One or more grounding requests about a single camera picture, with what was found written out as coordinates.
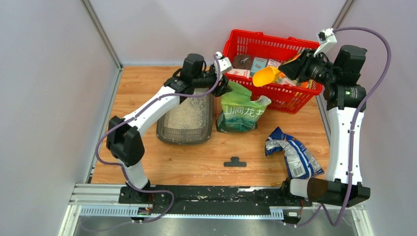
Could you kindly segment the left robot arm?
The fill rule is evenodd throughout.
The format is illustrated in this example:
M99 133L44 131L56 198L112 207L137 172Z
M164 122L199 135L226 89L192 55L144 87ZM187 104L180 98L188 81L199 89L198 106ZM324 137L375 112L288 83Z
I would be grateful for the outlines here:
M108 131L98 145L106 141L106 148L117 159L114 165L121 167L127 185L132 188L131 197L137 203L144 204L150 198L146 187L149 179L142 165L145 154L142 137L147 130L188 98L209 94L220 97L232 91L225 76L233 68L229 58L221 52L213 57L214 64L204 71L205 59L199 54L189 54L182 68L144 105L122 118L114 116L109 120Z

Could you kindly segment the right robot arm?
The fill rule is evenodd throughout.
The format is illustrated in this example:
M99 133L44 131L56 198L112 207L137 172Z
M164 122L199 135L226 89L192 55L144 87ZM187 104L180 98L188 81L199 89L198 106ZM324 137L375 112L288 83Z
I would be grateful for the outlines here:
M358 84L366 60L365 48L344 45L334 62L324 53L306 49L279 66L287 78L312 80L324 86L330 119L330 158L324 179L291 179L280 192L282 203L293 206L306 198L311 202L352 207L370 198L359 168L359 138L367 92Z

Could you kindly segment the green litter bag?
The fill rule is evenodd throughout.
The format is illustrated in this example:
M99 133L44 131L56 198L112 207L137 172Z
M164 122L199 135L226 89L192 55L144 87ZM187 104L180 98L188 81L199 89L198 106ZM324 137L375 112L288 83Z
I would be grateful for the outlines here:
M245 133L257 129L258 120L265 112L271 99L261 95L252 100L252 92L239 83L229 82L233 89L221 96L221 113L216 129L221 133Z

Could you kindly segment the yellow plastic scoop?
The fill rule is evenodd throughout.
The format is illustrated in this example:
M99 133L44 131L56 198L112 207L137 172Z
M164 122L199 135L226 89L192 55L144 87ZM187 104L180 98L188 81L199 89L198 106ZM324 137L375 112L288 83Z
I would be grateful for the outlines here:
M274 83L278 79L280 73L281 71L278 67L267 66L253 75L252 83L256 87Z

